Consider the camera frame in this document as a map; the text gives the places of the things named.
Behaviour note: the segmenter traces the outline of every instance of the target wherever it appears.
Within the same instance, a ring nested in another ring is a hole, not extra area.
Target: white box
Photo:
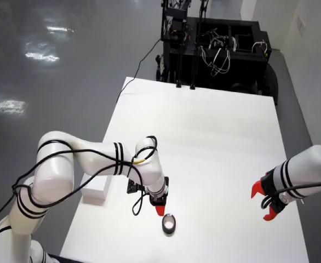
[[[83,180],[80,185],[85,183],[90,178],[90,175],[84,174]],[[81,189],[83,197],[105,200],[107,197],[108,188],[111,184],[111,180],[112,175],[96,176],[90,183],[88,183]]]

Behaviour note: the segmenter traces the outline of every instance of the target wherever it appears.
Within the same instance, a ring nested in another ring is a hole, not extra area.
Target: wheel
[[[277,82],[275,70],[269,63],[266,66],[264,79],[265,88],[269,92],[269,95],[273,97],[275,105],[277,105],[279,97],[279,84]]]

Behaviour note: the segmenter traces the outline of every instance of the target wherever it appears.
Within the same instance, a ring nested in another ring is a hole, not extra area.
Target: power cable
[[[127,87],[127,85],[129,85],[130,82],[132,82],[132,81],[135,80],[135,78],[136,78],[136,76],[137,76],[137,73],[139,73],[139,69],[140,69],[141,63],[142,63],[142,62],[147,58],[147,56],[153,51],[153,49],[155,48],[155,46],[158,44],[159,41],[161,41],[161,39],[159,39],[159,40],[153,45],[153,47],[151,48],[151,50],[146,54],[146,56],[145,56],[143,59],[140,60],[139,66],[137,67],[137,70],[136,70],[136,73],[135,73],[134,78],[133,78],[131,81],[129,81],[129,82],[124,86],[124,88],[122,88],[121,92],[119,92],[119,95],[118,95],[118,98],[117,98],[117,102],[116,102],[116,103],[118,103],[119,97],[121,96],[123,90],[125,90],[125,88]]]

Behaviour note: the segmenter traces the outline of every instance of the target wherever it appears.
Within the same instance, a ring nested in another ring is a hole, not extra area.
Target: electrical wiring
[[[143,59],[140,60],[139,62],[139,66],[137,67],[137,70],[136,70],[136,73],[135,73],[135,76],[132,80],[130,80],[125,86],[124,88],[122,88],[121,92],[119,92],[119,95],[118,95],[118,98],[117,98],[117,101],[116,103],[118,103],[118,100],[119,100],[119,97],[121,96],[122,92],[125,90],[125,88],[130,84],[130,82],[134,81],[136,79],[136,76],[137,76],[137,73],[139,73],[139,70],[140,70],[140,66],[141,66],[141,63],[147,58],[147,56],[153,51],[153,49],[156,47],[156,45],[158,44],[158,42],[161,41],[161,39],[159,39],[154,45],[153,47],[151,48],[151,50],[146,54],[146,56],[144,56]]]
[[[208,67],[211,67],[211,76],[212,77],[215,77],[218,73],[220,74],[226,74],[229,70],[230,70],[230,66],[231,66],[231,58],[230,58],[230,51],[227,50],[226,51],[226,59],[224,60],[221,68],[218,68],[216,65],[214,65],[214,62],[216,61],[216,58],[220,52],[221,49],[218,50],[218,52],[216,53],[215,57],[214,57],[214,61],[211,62],[211,63],[208,63],[207,62],[207,56],[205,54],[205,51],[204,51],[204,48],[202,46],[200,46],[201,50],[202,50],[202,59],[204,61],[204,63],[208,66]],[[223,69],[226,61],[228,60],[228,66],[227,66],[227,69]]]
[[[253,46],[252,46],[252,53],[253,53],[253,50],[254,50],[254,46],[255,46],[255,45],[258,45],[258,44],[260,44],[260,46],[263,45],[263,44],[265,45],[265,51],[264,51],[264,54],[265,54],[266,51],[268,51],[268,44],[265,43],[265,41],[255,42],[255,43],[253,44]]]
[[[293,187],[280,189],[280,190],[276,191],[275,193],[273,193],[271,195],[267,195],[263,199],[263,201],[261,202],[261,208],[262,209],[267,208],[271,204],[271,202],[273,201],[273,198],[278,196],[280,193],[291,191],[291,190],[306,189],[306,188],[320,187],[320,186],[321,186],[321,182],[317,182],[317,183],[314,183],[314,184],[298,185],[298,186],[293,186]]]
[[[150,157],[152,157],[152,155],[155,153],[155,151],[157,150],[157,146],[158,146],[158,142],[157,142],[157,138],[155,136],[148,136],[148,138],[151,138],[153,141],[154,141],[154,146],[152,148],[152,151],[144,158],[142,159],[141,161],[144,162],[145,160],[149,159]],[[55,157],[55,156],[58,156],[58,155],[62,155],[62,154],[65,154],[65,153],[82,153],[82,152],[92,152],[92,153],[96,153],[100,156],[103,156],[107,159],[110,159],[112,161],[115,161],[116,163],[115,164],[111,164],[111,165],[108,165],[106,167],[103,167],[101,168],[100,170],[98,170],[95,174],[93,174],[85,183],[81,184],[79,187],[77,187],[75,190],[73,190],[72,192],[70,192],[69,194],[67,194],[66,196],[62,197],[61,199],[57,200],[56,202],[53,202],[53,203],[50,203],[50,204],[39,204],[37,203],[33,197],[32,197],[32,190],[31,190],[31,187],[29,185],[24,185],[24,184],[19,184],[19,182],[28,177],[37,167],[39,167],[41,164],[43,164],[45,161],[47,161],[48,159],[51,159],[52,157]],[[5,203],[4,206],[2,206],[0,208],[0,213],[8,206],[8,204],[13,200],[13,198],[15,196],[18,195],[18,192],[17,192],[17,189],[19,188],[27,188],[28,190],[28,197],[29,197],[29,200],[32,202],[33,205],[35,205],[36,207],[38,208],[50,208],[50,207],[53,207],[65,200],[67,200],[69,197],[71,197],[73,194],[77,193],[78,191],[80,191],[83,187],[85,187],[88,183],[90,183],[92,181],[93,178],[95,178],[98,174],[100,174],[101,172],[107,170],[107,169],[110,169],[112,167],[118,167],[120,165],[125,165],[125,166],[128,166],[129,167],[129,171],[128,171],[128,175],[127,177],[129,177],[129,173],[131,171],[131,169],[134,169],[139,177],[139,180],[140,180],[140,186],[141,186],[141,197],[136,201],[136,203],[133,205],[132,207],[132,212],[135,216],[137,216],[140,212],[141,212],[141,208],[142,208],[142,203],[143,203],[143,198],[144,196],[146,196],[148,193],[145,193],[144,192],[144,183],[143,183],[143,180],[142,180],[142,176],[139,172],[139,170],[137,169],[136,166],[134,166],[134,164],[137,164],[137,163],[133,163],[133,162],[127,162],[127,161],[121,161],[119,159],[116,159],[114,157],[111,157],[111,156],[108,156],[104,153],[101,153],[99,151],[95,151],[93,149],[81,149],[81,150],[65,150],[65,151],[59,151],[59,152],[54,152],[50,155],[47,155],[46,157],[44,157],[43,159],[41,159],[39,162],[37,162],[29,171],[25,172],[23,175],[21,175],[20,177],[17,178],[16,182],[12,185],[12,196],[10,197],[10,199]],[[135,206],[140,203],[140,206],[139,206],[139,210],[137,212],[134,211],[134,208]]]
[[[221,36],[218,35],[218,33],[216,33],[217,28],[213,28],[209,31],[207,31],[206,33],[201,34],[201,36],[208,36],[209,37],[209,48],[212,48],[212,45],[214,44],[214,46],[216,47],[216,44],[220,44],[221,47],[223,48],[225,46],[225,41],[226,39],[228,39],[228,36]]]
[[[232,41],[233,41],[233,51],[235,52],[237,49],[236,39],[234,37],[232,37]]]

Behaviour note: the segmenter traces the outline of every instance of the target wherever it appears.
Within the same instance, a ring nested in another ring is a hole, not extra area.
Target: black stripe
[[[5,227],[0,229],[0,233],[2,233],[3,231],[9,230],[9,229],[12,229],[12,227],[11,226],[5,226]]]
[[[118,164],[118,146],[117,144],[114,142],[114,147],[116,148],[116,164]],[[118,165],[116,165],[116,168],[114,170],[114,175],[118,174]]]
[[[286,163],[286,162],[284,162],[284,163],[281,165],[280,176],[281,176],[281,181],[282,181],[283,187],[284,187],[284,188],[287,188],[287,184],[286,184],[286,182],[285,182],[285,179],[283,178],[283,167],[285,166],[285,163]],[[298,199],[298,198],[295,197],[290,191],[287,191],[287,193],[288,193],[290,196]]]
[[[291,178],[290,178],[290,175],[288,174],[288,163],[290,162],[290,159],[286,162],[286,166],[285,166],[285,174],[286,174],[286,179],[287,179],[287,182],[288,184],[290,185],[290,187],[293,187],[293,184],[291,182]],[[300,198],[305,198],[306,196],[298,193],[297,189],[295,190],[292,190],[293,193],[295,193],[297,196],[299,196]]]
[[[121,149],[121,162],[122,163],[121,163],[121,169],[119,171],[119,175],[121,175],[123,172],[124,152],[123,152],[123,145],[120,142],[118,144],[119,144],[119,148]]]
[[[163,184],[162,188],[158,192],[154,193],[154,192],[150,191],[150,189],[148,189],[148,191],[150,193],[152,193],[153,195],[157,195],[157,194],[161,193],[164,190],[164,188],[165,188],[165,180],[164,180],[164,184]]]
[[[48,209],[46,209],[45,211],[42,211],[42,212],[34,212],[34,211],[30,210],[28,207],[26,207],[26,206],[24,205],[24,202],[23,202],[23,200],[22,200],[22,197],[20,196],[20,193],[21,193],[21,191],[19,191],[18,199],[19,199],[19,202],[20,202],[21,206],[23,207],[23,209],[24,209],[26,212],[28,212],[28,213],[30,213],[30,214],[33,214],[33,215],[44,215],[44,214],[46,214],[46,212],[47,212]]]
[[[42,247],[41,245],[41,248],[42,248],[42,261],[41,263],[45,263],[46,262],[46,252],[45,252],[45,249]]]
[[[149,150],[149,149],[154,149],[154,146],[146,146],[146,147],[142,148],[140,151],[137,152],[137,154],[135,155],[135,158],[136,158],[140,153],[142,153],[143,151],[146,151],[146,150]]]
[[[24,216],[26,216],[27,218],[30,218],[30,219],[39,219],[39,218],[42,218],[42,217],[45,216],[45,214],[40,215],[40,216],[28,215],[28,214],[22,209],[22,207],[19,205],[18,198],[17,198],[17,206],[18,206],[19,210],[21,211],[21,213],[22,213]]]
[[[45,145],[48,145],[48,144],[53,144],[53,143],[59,143],[59,144],[64,144],[66,146],[68,146],[71,150],[73,149],[70,144],[66,141],[62,141],[62,140],[49,140],[49,141],[46,141],[44,142],[43,144],[40,145],[40,147],[38,148],[38,151],[37,153],[41,150],[42,147],[44,147]]]

